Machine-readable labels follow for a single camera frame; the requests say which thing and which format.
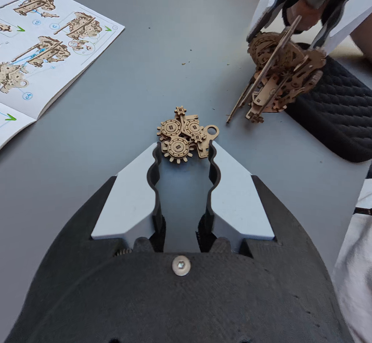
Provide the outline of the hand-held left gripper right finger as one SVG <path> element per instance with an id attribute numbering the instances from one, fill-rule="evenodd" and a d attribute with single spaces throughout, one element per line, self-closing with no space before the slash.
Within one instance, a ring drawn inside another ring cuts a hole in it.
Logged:
<path id="1" fill-rule="evenodd" d="M 275 234 L 252 179 L 252 174 L 214 141 L 209 143 L 206 211 L 196 232 L 201 252 L 209 252 L 217 238 L 227 238 L 233 252 L 244 239 L 275 239 Z"/>

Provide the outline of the person's right forearm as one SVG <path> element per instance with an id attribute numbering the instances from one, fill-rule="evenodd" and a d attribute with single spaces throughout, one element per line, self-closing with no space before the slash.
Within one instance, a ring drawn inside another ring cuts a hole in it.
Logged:
<path id="1" fill-rule="evenodd" d="M 353 42 L 370 61 L 372 60 L 372 25 L 368 21 L 360 24 L 351 34 Z"/>

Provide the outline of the black quilted mat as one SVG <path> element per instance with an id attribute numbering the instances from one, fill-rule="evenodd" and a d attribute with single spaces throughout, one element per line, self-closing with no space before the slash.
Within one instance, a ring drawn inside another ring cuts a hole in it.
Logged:
<path id="1" fill-rule="evenodd" d="M 372 157 L 372 91 L 332 57 L 311 91 L 285 112 L 339 157 L 354 163 Z"/>

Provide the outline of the model instruction booklet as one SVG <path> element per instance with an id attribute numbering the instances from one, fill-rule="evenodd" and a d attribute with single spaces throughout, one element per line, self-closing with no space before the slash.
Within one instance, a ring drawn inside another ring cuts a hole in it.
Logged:
<path id="1" fill-rule="evenodd" d="M 124 31 L 73 0 L 0 0 L 0 147 L 36 122 Z"/>

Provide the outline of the person's right hand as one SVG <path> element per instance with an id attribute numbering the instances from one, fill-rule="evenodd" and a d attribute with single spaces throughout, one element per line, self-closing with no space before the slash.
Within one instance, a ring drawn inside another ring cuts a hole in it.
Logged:
<path id="1" fill-rule="evenodd" d="M 321 19 L 321 15 L 328 2 L 329 0 L 326 0 L 320 8 L 313 9 L 306 4 L 305 0 L 299 0 L 286 10 L 287 20 L 292 24 L 298 16 L 301 16 L 297 29 L 300 31 L 307 31 Z"/>

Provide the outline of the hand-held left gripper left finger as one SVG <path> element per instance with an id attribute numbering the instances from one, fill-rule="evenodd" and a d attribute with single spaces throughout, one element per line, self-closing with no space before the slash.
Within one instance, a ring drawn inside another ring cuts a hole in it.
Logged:
<path id="1" fill-rule="evenodd" d="M 153 143 L 117 175 L 96 225 L 93 239 L 122 238 L 129 248 L 148 238 L 156 252 L 164 250 L 164 217 L 159 192 L 161 143 Z"/>

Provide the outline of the wooden mechanical model body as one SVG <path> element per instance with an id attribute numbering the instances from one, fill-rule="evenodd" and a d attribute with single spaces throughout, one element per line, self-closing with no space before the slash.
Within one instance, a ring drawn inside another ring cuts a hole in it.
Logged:
<path id="1" fill-rule="evenodd" d="M 230 123 L 238 108 L 248 104 L 246 119 L 264 121 L 262 113 L 279 113 L 301 93 L 312 90 L 323 75 L 326 53 L 321 48 L 302 48 L 291 41 L 298 16 L 281 33 L 259 32 L 249 43 L 248 53 L 256 64 L 256 72 L 232 109 Z"/>

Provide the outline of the wooden gear assembly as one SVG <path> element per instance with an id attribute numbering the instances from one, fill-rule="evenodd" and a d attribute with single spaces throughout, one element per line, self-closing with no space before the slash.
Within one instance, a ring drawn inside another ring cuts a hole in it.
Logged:
<path id="1" fill-rule="evenodd" d="M 161 151 L 170 162 L 188 161 L 191 151 L 196 150 L 199 158 L 207 158 L 209 142 L 220 133 L 215 125 L 201 126 L 198 115 L 186 115 L 186 108 L 176 107 L 173 119 L 161 122 L 157 135 L 161 142 Z"/>

